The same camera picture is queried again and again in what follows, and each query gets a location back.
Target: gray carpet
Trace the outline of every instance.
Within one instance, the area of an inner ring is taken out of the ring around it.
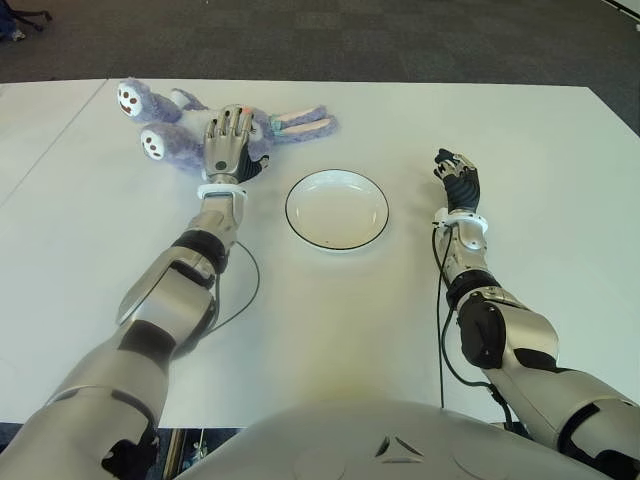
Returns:
[[[588,86],[640,132],[640,34],[600,0],[11,0],[0,82],[169,77]]]

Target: purple plush toy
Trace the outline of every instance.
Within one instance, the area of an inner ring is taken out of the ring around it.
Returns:
[[[139,80],[129,78],[118,85],[118,103],[133,121],[148,123],[140,132],[145,154],[183,170],[201,171],[204,132],[217,110],[209,109],[192,94],[174,88],[171,99],[153,93]],[[268,157],[273,145],[299,143],[331,135],[335,117],[323,106],[284,115],[267,115],[243,106],[243,115],[253,113],[249,156],[253,161]]]

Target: chair leg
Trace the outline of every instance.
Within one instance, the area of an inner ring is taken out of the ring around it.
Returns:
[[[40,10],[37,12],[26,12],[24,10],[12,10],[12,13],[18,17],[39,17],[39,16],[43,16],[47,22],[50,22],[51,20],[53,20],[53,17],[51,16],[51,14],[49,13],[48,10]]]
[[[29,20],[26,20],[26,19],[22,18],[19,15],[15,15],[14,18],[20,23],[24,23],[25,25],[29,25],[29,26],[35,28],[36,31],[38,31],[38,32],[41,32],[43,30],[42,25],[38,25],[37,23],[30,22]]]

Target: black wire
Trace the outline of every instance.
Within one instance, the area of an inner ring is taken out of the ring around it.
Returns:
[[[447,286],[447,288],[449,288],[451,286],[451,283],[449,282],[447,277],[444,276],[444,261],[447,259],[447,255],[449,255],[449,247],[451,246],[451,240],[453,240],[453,230],[449,226],[447,226],[446,228],[449,230],[450,235],[449,244],[447,245],[447,250],[444,252],[442,264],[440,263],[440,259],[438,258],[438,250],[436,249],[436,231],[438,230],[437,228],[434,228],[433,233],[431,234],[431,249],[433,250],[433,258],[435,259],[436,265],[438,265],[438,270],[440,271],[440,281],[438,282],[438,285],[440,285],[442,283],[442,280],[444,280],[444,284]]]
[[[447,248],[444,252],[444,258],[446,259],[449,255],[449,248],[451,247],[451,241],[453,240],[453,231],[449,229],[449,243],[447,243]],[[440,353],[440,348],[442,345],[441,338],[441,328],[440,328],[440,296],[442,292],[442,280],[447,282],[447,279],[444,276],[444,267],[440,264],[438,259],[438,251],[436,250],[436,229],[433,229],[433,233],[431,234],[431,247],[433,248],[433,257],[438,264],[438,271],[440,272],[438,277],[438,297],[436,299],[436,324],[438,326],[438,370],[440,372],[440,408],[444,408],[444,377],[442,372],[442,354]]]
[[[438,278],[438,298],[436,303],[436,323],[438,326],[438,346],[439,346],[438,360],[439,360],[439,366],[440,366],[440,405],[442,408],[444,408],[444,382],[443,382],[443,372],[442,372],[442,359],[444,358],[444,362],[447,365],[449,372],[451,372],[451,374],[460,383],[468,387],[485,387],[486,389],[489,390],[489,392],[491,393],[491,397],[496,401],[496,403],[498,403],[498,405],[502,407],[502,410],[504,412],[504,417],[505,417],[506,430],[513,431],[513,419],[511,417],[511,411],[509,410],[509,405],[507,404],[507,401],[504,399],[504,397],[500,394],[496,386],[491,383],[483,382],[483,381],[471,382],[469,380],[465,380],[458,374],[455,368],[453,368],[453,365],[449,360],[449,355],[447,355],[446,337],[447,337],[447,331],[449,330],[449,325],[451,324],[451,319],[453,318],[453,311],[454,311],[453,307],[449,308],[449,313],[447,314],[447,319],[444,322],[444,327],[442,328],[442,333],[441,333],[440,331],[440,296],[442,291],[442,281],[443,280],[445,281],[445,284],[447,285],[447,287],[450,286],[450,283],[447,281],[446,277],[444,276],[444,263],[447,260],[447,256],[449,255],[449,247],[451,246],[451,241],[453,239],[453,229],[451,227],[447,227],[447,229],[449,230],[449,242],[447,243],[447,248],[445,249],[442,263],[438,258],[438,251],[436,250],[437,227],[433,229],[433,233],[431,235],[431,246],[433,248],[433,256],[436,261],[436,264],[438,265],[438,270],[440,271],[439,278]]]
[[[206,337],[207,335],[212,334],[213,332],[215,332],[216,330],[221,329],[222,327],[224,327],[227,323],[229,323],[231,320],[233,320],[234,318],[236,318],[238,315],[242,314],[247,308],[249,308],[249,306],[253,303],[253,301],[256,299],[256,296],[258,295],[258,291],[260,290],[260,282],[261,282],[261,276],[260,276],[260,267],[258,266],[258,262],[256,261],[256,257],[253,256],[253,254],[251,253],[251,251],[245,247],[242,243],[240,242],[236,242],[238,245],[240,245],[240,247],[242,247],[242,249],[247,252],[247,254],[249,255],[249,257],[251,258],[251,261],[253,262],[254,267],[256,268],[256,276],[257,276],[257,280],[256,280],[256,288],[253,291],[253,295],[251,295],[251,298],[249,299],[249,301],[246,303],[246,305],[244,307],[242,307],[240,310],[238,310],[236,313],[234,313],[233,315],[231,315],[229,318],[227,318],[224,322],[220,322],[220,323],[214,323],[214,325],[209,328],[209,330],[207,330],[204,335],[202,336],[202,338]],[[216,286],[215,286],[215,297],[216,297],[216,313],[214,318],[218,317],[218,313],[220,312],[220,275],[218,275],[216,277]]]

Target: humanoid robot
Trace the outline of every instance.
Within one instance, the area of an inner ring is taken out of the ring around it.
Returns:
[[[143,478],[156,454],[173,358],[213,327],[212,287],[236,242],[246,197],[249,116],[228,107],[205,134],[201,211],[125,296],[119,328],[69,373],[0,455],[3,480]],[[640,408],[556,365],[549,321],[502,288],[485,262],[478,172],[440,150],[448,208],[433,237],[462,351],[530,439],[434,406],[383,400],[303,405],[255,424],[185,480],[640,478]]]

